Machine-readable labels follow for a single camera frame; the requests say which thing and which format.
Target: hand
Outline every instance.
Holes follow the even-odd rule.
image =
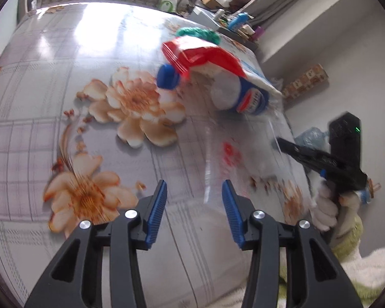
[[[341,206],[347,207],[347,214],[345,221],[342,223],[338,232],[338,237],[347,233],[355,223],[355,215],[358,212],[361,201],[358,195],[349,191],[339,197]],[[331,190],[323,181],[318,188],[317,195],[312,201],[311,216],[312,223],[316,228],[322,232],[328,231],[330,228],[336,226],[338,215],[338,208],[334,202],[331,201]]]

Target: table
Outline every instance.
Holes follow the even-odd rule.
[[[220,208],[223,179],[277,220],[307,209],[302,166],[271,146],[274,135],[293,140],[282,113],[216,112],[199,82],[156,88],[161,43],[195,25],[148,8],[77,3],[39,10],[17,28],[0,58],[0,276],[21,305],[78,217],[112,220],[159,179],[166,211],[152,250],[139,253],[148,307],[203,307],[245,280],[250,256]],[[245,47],[227,37],[220,46],[260,71]],[[124,87],[113,89],[117,81]]]

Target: blue ribbed rubber pad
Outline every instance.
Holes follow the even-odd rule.
[[[167,183],[162,182],[158,191],[157,199],[151,210],[150,217],[147,221],[148,234],[145,239],[148,249],[151,248],[157,239],[158,229],[160,228],[162,214],[164,213],[165,203],[167,202]]]
[[[222,193],[224,208],[225,212],[227,213],[228,223],[231,229],[232,237],[234,239],[234,242],[237,243],[240,248],[242,248],[245,243],[243,230],[244,223],[241,218],[235,199],[233,197],[233,194],[235,194],[235,192],[231,191],[227,181],[224,181],[223,183]]]

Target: blue bottle cap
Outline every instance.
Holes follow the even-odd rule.
[[[180,75],[175,68],[170,64],[165,64],[160,67],[157,74],[157,87],[173,90],[180,82]]]

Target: person's fingers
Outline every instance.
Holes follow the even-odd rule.
[[[320,209],[315,209],[314,214],[316,219],[325,226],[333,227],[337,224],[337,219],[335,217],[323,213]]]
[[[358,211],[359,207],[361,206],[361,200],[359,199],[358,195],[353,191],[343,193],[342,195],[340,195],[338,200],[341,206],[348,207],[355,211]]]
[[[329,187],[326,186],[325,183],[322,183],[321,186],[318,188],[318,195],[323,198],[329,199],[331,198],[331,190],[329,189]]]
[[[335,205],[332,201],[326,198],[317,198],[315,200],[317,207],[325,214],[336,217],[338,214],[337,205]]]
[[[312,223],[314,224],[314,226],[322,231],[322,232],[327,232],[329,231],[329,226],[325,226],[324,224],[322,224],[321,222],[319,222],[319,220],[316,218],[315,216],[315,213],[314,212],[311,212],[311,217],[312,217]]]

